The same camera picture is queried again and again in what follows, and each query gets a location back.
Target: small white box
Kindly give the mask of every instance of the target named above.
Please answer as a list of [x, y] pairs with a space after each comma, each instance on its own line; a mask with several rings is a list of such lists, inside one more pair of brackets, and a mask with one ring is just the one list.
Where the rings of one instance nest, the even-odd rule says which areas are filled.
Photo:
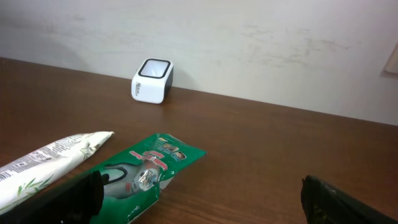
[[173, 83], [174, 65], [169, 60], [148, 58], [131, 82], [131, 95], [137, 101], [161, 103]]

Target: brown table surface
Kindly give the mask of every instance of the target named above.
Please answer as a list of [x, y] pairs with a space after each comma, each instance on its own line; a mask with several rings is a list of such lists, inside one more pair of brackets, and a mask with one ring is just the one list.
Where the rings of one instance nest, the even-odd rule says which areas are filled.
[[0, 166], [72, 134], [115, 132], [56, 184], [153, 133], [206, 150], [138, 223], [306, 223], [307, 174], [398, 219], [397, 126], [181, 88], [140, 103], [128, 79], [4, 58], [0, 88]]

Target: wall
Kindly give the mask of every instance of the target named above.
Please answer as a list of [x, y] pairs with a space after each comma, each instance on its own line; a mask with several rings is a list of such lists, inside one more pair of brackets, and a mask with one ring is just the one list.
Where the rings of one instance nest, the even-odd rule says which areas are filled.
[[398, 124], [396, 0], [0, 0], [0, 56]]

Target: printed image on green package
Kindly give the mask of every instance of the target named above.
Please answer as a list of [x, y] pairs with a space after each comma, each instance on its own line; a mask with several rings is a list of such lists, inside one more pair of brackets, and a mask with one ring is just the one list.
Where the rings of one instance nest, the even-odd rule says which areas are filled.
[[104, 200], [90, 224], [130, 223], [159, 199], [171, 178], [205, 151], [154, 134], [89, 170], [101, 172]]

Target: green plastic bag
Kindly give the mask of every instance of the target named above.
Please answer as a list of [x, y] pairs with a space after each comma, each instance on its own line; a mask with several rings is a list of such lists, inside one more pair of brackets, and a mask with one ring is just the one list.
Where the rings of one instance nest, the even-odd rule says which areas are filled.
[[159, 199], [173, 176], [205, 154], [169, 134], [154, 134], [98, 164], [104, 200], [90, 224], [129, 223]]

